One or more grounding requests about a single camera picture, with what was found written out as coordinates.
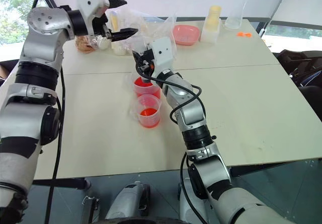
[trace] pink bowl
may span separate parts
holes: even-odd
[[[173,29],[176,44],[193,45],[197,42],[199,35],[199,29],[191,25],[176,25]]]

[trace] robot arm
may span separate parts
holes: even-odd
[[[34,8],[28,15],[29,33],[19,60],[15,83],[0,109],[0,223],[17,223],[27,208],[27,195],[43,145],[56,139],[60,113],[57,78],[64,42],[75,36],[102,35],[126,39],[137,29],[112,33],[105,10],[124,0],[77,0],[79,10]]]
[[[133,52],[136,70],[144,81],[159,85],[174,109],[193,97],[185,89],[192,86],[178,73],[173,73],[173,55],[169,38],[148,45],[145,52]],[[188,168],[194,193],[208,199],[222,224],[287,224],[292,223],[263,202],[231,184],[229,171],[210,135],[201,103],[196,99],[175,111],[186,153],[193,163]]]

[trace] plastic measuring cup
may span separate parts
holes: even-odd
[[[131,76],[132,83],[134,85],[134,91],[136,96],[142,96],[146,94],[151,94],[160,99],[160,87],[154,86],[151,82],[145,83],[139,74],[133,73]]]
[[[153,95],[142,95],[134,103],[133,113],[143,127],[152,128],[160,122],[161,100]]]

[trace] tile floor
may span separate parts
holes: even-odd
[[[51,224],[80,223],[82,200],[86,195],[99,197],[104,218],[118,192],[127,184],[140,180],[151,185],[151,216],[178,218],[177,200],[179,171],[152,172],[87,178],[92,187],[84,192],[55,188]],[[233,179],[235,186],[247,189],[283,217],[297,224],[321,223],[322,162],[298,161],[244,175]],[[48,187],[33,186],[29,194],[30,207],[23,224],[43,223]],[[210,223],[219,223],[208,209]]]

